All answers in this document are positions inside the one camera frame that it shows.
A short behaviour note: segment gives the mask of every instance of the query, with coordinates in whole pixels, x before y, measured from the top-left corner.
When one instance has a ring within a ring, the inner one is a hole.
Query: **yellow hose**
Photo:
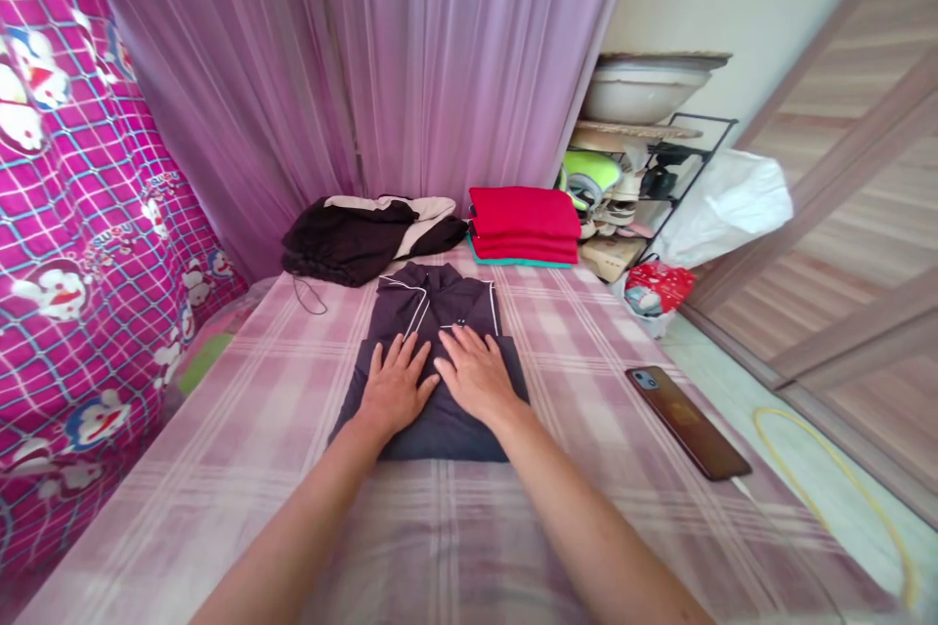
[[[870,504],[870,507],[876,512],[879,516],[879,519],[882,520],[882,524],[885,525],[886,531],[889,533],[889,537],[892,539],[892,543],[896,546],[896,551],[899,552],[899,559],[902,561],[902,572],[905,577],[905,583],[902,588],[902,600],[905,603],[906,607],[912,609],[913,604],[916,601],[916,594],[918,589],[918,574],[916,571],[916,565],[912,561],[912,558],[909,556],[909,552],[906,549],[905,543],[902,541],[902,537],[899,536],[898,530],[896,530],[895,525],[885,514],[882,508],[879,507],[879,504],[876,503],[876,500],[870,495],[870,493],[864,488],[863,484],[860,483],[857,478],[853,475],[853,472],[850,471],[850,467],[837,455],[834,451],[831,444],[824,439],[821,434],[815,430],[813,427],[803,422],[800,418],[792,415],[791,413],[785,412],[784,410],[777,410],[776,408],[769,407],[760,407],[756,408],[755,412],[752,413],[752,422],[755,424],[755,429],[759,432],[759,436],[762,438],[765,447],[769,450],[769,454],[772,455],[772,458],[782,469],[782,472],[788,477],[791,485],[794,486],[794,489],[798,492],[798,495],[801,496],[801,500],[805,502],[808,508],[811,509],[811,512],[814,513],[821,525],[824,526],[824,529],[828,532],[831,532],[831,525],[825,519],[824,515],[821,513],[821,510],[815,505],[815,502],[811,500],[811,496],[808,495],[808,492],[798,483],[798,480],[791,473],[791,470],[782,461],[782,457],[779,456],[779,452],[772,445],[772,442],[769,441],[769,438],[766,436],[765,431],[762,429],[760,423],[760,418],[763,415],[779,415],[788,420],[791,420],[795,425],[804,430],[808,435],[810,435],[818,444],[820,444],[828,455],[833,459],[837,467],[850,479],[850,482],[860,491],[860,494],[866,498],[867,503]]]

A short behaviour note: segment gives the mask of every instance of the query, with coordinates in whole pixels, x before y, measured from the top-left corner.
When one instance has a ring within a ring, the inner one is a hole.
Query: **phone case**
[[[625,377],[681,444],[687,455],[712,481],[752,473],[752,467],[729,440],[657,366],[628,369]]]

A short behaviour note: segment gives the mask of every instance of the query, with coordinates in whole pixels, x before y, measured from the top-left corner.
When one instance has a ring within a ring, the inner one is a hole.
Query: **teal folded clothing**
[[[472,250],[472,256],[476,262],[486,266],[537,266],[545,269],[569,269],[570,264],[558,264],[556,262],[541,262],[536,259],[480,259],[476,254],[476,248],[472,245],[472,234],[466,235],[466,241],[469,242],[469,248]]]

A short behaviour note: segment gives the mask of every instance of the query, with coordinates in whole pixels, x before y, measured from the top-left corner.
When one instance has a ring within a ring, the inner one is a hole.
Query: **plastic bag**
[[[660,261],[646,262],[628,272],[625,301],[645,317],[670,313],[691,294],[696,279],[687,269]]]
[[[659,234],[652,251],[692,269],[778,229],[791,198],[775,159],[720,149]]]
[[[633,310],[632,306],[625,300],[625,280],[627,278],[628,276],[620,276],[617,281],[607,283],[606,287],[624,305],[628,314],[638,322],[639,326],[645,330],[645,333],[649,337],[652,339],[661,339],[661,337],[667,333],[667,326],[677,316],[677,311],[666,312],[665,314],[656,315],[655,317],[646,317],[639,314]]]

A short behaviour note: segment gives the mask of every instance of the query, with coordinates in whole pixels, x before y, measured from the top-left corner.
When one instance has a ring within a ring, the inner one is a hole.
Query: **wooden door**
[[[844,0],[738,142],[781,163],[795,216],[707,271],[688,316],[769,387],[938,266],[936,91],[938,0]]]
[[[920,111],[936,129],[938,94]],[[903,135],[907,148],[781,256],[726,300],[696,309],[773,369],[779,387],[825,358],[841,354],[920,313],[928,296],[899,312],[909,290],[935,285],[938,272],[938,131]],[[856,338],[852,331],[861,333]]]
[[[781,393],[938,527],[937,311],[802,374]]]

